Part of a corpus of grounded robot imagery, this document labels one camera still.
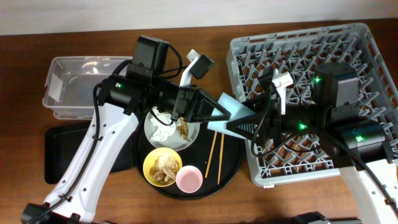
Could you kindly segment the gold snack wrapper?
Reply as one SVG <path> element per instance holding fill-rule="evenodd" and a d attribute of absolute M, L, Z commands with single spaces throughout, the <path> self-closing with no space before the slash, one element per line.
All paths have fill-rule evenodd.
<path fill-rule="evenodd" d="M 180 133 L 180 136 L 182 139 L 186 140 L 186 141 L 191 141 L 188 137 L 189 135 L 189 129 L 188 129 L 188 125 L 187 122 L 183 120 L 183 118 L 179 118 L 180 121 L 180 125 L 177 126 L 177 129 Z"/>

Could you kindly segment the wooden chopstick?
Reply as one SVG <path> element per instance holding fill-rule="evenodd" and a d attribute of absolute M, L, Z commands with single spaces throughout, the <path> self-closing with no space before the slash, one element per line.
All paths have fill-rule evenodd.
<path fill-rule="evenodd" d="M 218 132 L 215 131 L 214 136 L 213 136 L 211 149 L 210 149 L 210 153 L 209 153 L 209 157 L 208 157 L 207 167 L 206 167 L 206 171 L 205 171 L 205 178 L 208 177 L 208 173 L 209 173 L 209 170 L 210 170 L 210 165 L 211 165 L 211 160 L 212 160 L 212 157 L 213 157 L 213 151 L 214 151 L 214 148 L 215 148 L 217 135 L 218 135 Z"/>
<path fill-rule="evenodd" d="M 221 182 L 221 170 L 222 170 L 222 163 L 223 163 L 223 149 L 224 149 L 224 134 L 221 135 L 221 142 L 220 142 L 220 154 L 219 154 L 219 164 L 218 164 L 218 179 L 217 184 L 220 185 Z"/>

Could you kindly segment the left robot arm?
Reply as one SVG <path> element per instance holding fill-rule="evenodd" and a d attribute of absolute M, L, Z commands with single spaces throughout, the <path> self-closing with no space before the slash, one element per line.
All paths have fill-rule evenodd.
<path fill-rule="evenodd" d="M 85 137 L 59 183 L 41 205 L 30 203 L 22 223 L 90 223 L 110 170 L 147 113 L 167 112 L 173 123 L 226 121 L 230 113 L 191 78 L 201 79 L 214 62 L 195 51 L 189 65 L 165 69 L 172 45 L 142 35 L 131 59 L 121 62 L 93 89 L 94 114 Z"/>

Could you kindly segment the white tissue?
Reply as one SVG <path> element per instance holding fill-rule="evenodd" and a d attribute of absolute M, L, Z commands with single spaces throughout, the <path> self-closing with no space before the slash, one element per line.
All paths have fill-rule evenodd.
<path fill-rule="evenodd" d="M 171 120 L 171 114 L 168 111 L 159 112 L 155 106 L 152 110 L 157 118 L 153 115 L 150 118 L 150 123 L 155 127 L 150 140 L 155 142 L 166 141 L 176 131 L 177 125 Z"/>

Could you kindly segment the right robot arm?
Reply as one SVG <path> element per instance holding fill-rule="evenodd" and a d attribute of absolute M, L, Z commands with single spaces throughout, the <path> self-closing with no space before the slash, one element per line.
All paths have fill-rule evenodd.
<path fill-rule="evenodd" d="M 318 137 L 352 193 L 363 223 L 397 222 L 397 168 L 384 128 L 359 114 L 356 70 L 348 63 L 324 63 L 315 68 L 312 103 L 287 102 L 290 73 L 274 68 L 258 77 L 262 94 L 247 100 L 249 116 L 229 121 L 228 131 L 251 144 L 271 139 L 278 150 L 306 134 Z"/>

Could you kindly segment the grey plate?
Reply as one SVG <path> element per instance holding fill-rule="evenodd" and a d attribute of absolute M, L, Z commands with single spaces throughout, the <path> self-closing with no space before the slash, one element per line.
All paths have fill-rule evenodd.
<path fill-rule="evenodd" d="M 155 131 L 155 127 L 150 123 L 150 118 L 152 117 L 152 113 L 148 112 L 145 121 L 144 121 L 144 133 L 147 138 L 147 140 L 155 147 L 155 148 L 160 148 L 160 147 L 167 147 L 171 148 L 174 151 L 181 151 L 183 149 L 186 149 L 188 146 L 193 144 L 193 142 L 196 140 L 198 137 L 198 134 L 200 132 L 200 123 L 188 123 L 188 129 L 189 129 L 189 139 L 191 141 L 186 141 L 181 138 L 180 133 L 178 129 L 169 137 L 166 141 L 162 142 L 155 142 L 150 140 L 151 134 Z M 177 126 L 180 125 L 179 119 L 177 121 L 174 121 Z"/>

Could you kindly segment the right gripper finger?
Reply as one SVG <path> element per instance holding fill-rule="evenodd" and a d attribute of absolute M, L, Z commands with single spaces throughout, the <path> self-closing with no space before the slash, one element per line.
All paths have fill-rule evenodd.
<path fill-rule="evenodd" d="M 254 98 L 242 102 L 249 109 L 264 109 L 267 103 L 266 95 L 257 95 Z"/>
<path fill-rule="evenodd" d="M 264 139 L 264 128 L 261 127 L 263 113 L 256 113 L 226 123 L 226 129 L 246 139 Z"/>

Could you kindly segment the yellow bowl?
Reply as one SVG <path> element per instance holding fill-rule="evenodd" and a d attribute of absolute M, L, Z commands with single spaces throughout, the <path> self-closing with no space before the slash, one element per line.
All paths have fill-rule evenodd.
<path fill-rule="evenodd" d="M 156 183 L 152 177 L 150 176 L 150 168 L 152 167 L 152 165 L 154 164 L 154 161 L 157 159 L 158 156 L 172 156 L 174 158 L 176 158 L 176 160 L 178 161 L 178 163 L 180 164 L 180 169 L 182 168 L 182 160 L 180 155 L 174 151 L 173 149 L 167 148 L 167 147 L 161 147 L 161 148 L 157 148 L 152 150 L 150 153 L 148 153 L 148 155 L 146 156 L 146 158 L 144 159 L 143 165 L 142 165 L 142 171 L 144 174 L 145 179 L 152 184 L 153 186 L 156 187 L 168 187 L 172 184 L 175 183 L 176 179 L 167 185 L 160 185 L 158 183 Z"/>

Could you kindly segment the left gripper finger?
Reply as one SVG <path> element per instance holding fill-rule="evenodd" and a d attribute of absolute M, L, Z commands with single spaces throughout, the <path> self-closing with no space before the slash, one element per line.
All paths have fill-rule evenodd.
<path fill-rule="evenodd" d="M 199 117 L 230 117 L 231 113 L 221 106 L 215 98 L 208 94 L 205 90 L 199 89 Z"/>
<path fill-rule="evenodd" d="M 219 111 L 214 111 L 208 118 L 205 119 L 206 122 L 213 121 L 228 121 L 231 117 L 231 113 L 220 113 Z"/>

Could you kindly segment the food scraps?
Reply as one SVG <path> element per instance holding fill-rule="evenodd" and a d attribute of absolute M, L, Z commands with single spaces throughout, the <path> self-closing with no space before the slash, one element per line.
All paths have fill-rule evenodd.
<path fill-rule="evenodd" d="M 150 168 L 150 176 L 156 183 L 167 185 L 176 179 L 179 169 L 180 164 L 176 158 L 168 155 L 158 156 Z"/>

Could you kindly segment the pink cup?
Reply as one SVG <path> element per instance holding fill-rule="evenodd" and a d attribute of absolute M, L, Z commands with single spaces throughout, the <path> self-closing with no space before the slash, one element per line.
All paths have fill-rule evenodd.
<path fill-rule="evenodd" d="M 183 166 L 176 176 L 177 187 L 187 194 L 199 190 L 203 183 L 203 175 L 195 166 Z"/>

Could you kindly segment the blue cup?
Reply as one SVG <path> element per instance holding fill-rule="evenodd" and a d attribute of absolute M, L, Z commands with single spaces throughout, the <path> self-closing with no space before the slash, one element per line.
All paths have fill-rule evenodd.
<path fill-rule="evenodd" d="M 208 122 L 207 128 L 209 130 L 216 131 L 218 133 L 222 133 L 228 136 L 245 139 L 244 136 L 227 130 L 226 124 L 228 121 L 234 121 L 236 119 L 253 115 L 253 110 L 249 109 L 247 106 L 244 106 L 242 103 L 237 101 L 235 98 L 227 95 L 226 93 L 222 93 L 218 100 L 218 104 L 224 107 L 231 114 L 230 119 L 227 121 L 210 121 Z"/>

